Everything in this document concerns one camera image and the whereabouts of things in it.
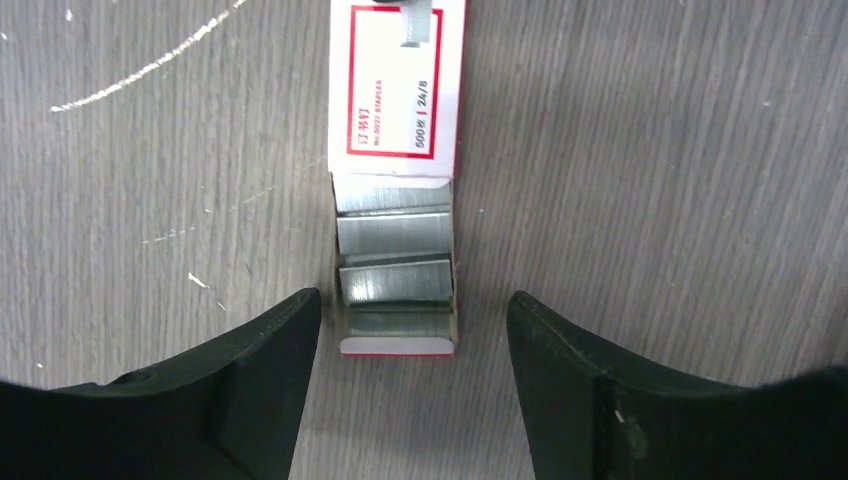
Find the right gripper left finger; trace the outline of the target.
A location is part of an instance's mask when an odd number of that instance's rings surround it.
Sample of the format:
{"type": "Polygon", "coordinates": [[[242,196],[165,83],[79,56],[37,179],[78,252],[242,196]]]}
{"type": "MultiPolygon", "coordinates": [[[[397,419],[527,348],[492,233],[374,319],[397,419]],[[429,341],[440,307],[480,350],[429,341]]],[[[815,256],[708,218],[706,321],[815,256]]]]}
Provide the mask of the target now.
{"type": "Polygon", "coordinates": [[[5,479],[285,479],[322,305],[304,288],[255,319],[107,384],[1,385],[5,479]]]}

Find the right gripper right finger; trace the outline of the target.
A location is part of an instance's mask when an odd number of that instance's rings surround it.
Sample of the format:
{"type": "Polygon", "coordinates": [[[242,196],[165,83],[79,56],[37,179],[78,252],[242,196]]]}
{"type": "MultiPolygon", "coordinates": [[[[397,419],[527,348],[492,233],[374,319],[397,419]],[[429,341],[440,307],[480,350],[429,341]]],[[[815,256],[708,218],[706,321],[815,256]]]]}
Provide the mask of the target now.
{"type": "Polygon", "coordinates": [[[539,479],[843,479],[847,370],[757,387],[687,374],[567,320],[526,292],[506,329],[539,479]]]}

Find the staple box tray with staples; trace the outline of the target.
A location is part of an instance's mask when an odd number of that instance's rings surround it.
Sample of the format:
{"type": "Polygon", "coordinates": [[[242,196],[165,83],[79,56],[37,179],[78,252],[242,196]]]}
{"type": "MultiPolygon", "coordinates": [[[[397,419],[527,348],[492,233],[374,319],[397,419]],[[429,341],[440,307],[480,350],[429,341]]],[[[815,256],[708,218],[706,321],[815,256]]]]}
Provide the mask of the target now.
{"type": "Polygon", "coordinates": [[[350,357],[452,357],[458,345],[449,178],[335,175],[334,312],[350,357]]]}

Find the red white staple box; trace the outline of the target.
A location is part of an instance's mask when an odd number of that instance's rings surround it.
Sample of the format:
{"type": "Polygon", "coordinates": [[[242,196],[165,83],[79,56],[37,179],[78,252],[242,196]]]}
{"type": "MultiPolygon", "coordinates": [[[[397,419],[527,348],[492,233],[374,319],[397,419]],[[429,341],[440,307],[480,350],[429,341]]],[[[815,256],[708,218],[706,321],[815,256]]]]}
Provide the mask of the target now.
{"type": "Polygon", "coordinates": [[[464,1],[330,4],[328,169],[451,179],[464,1]]]}

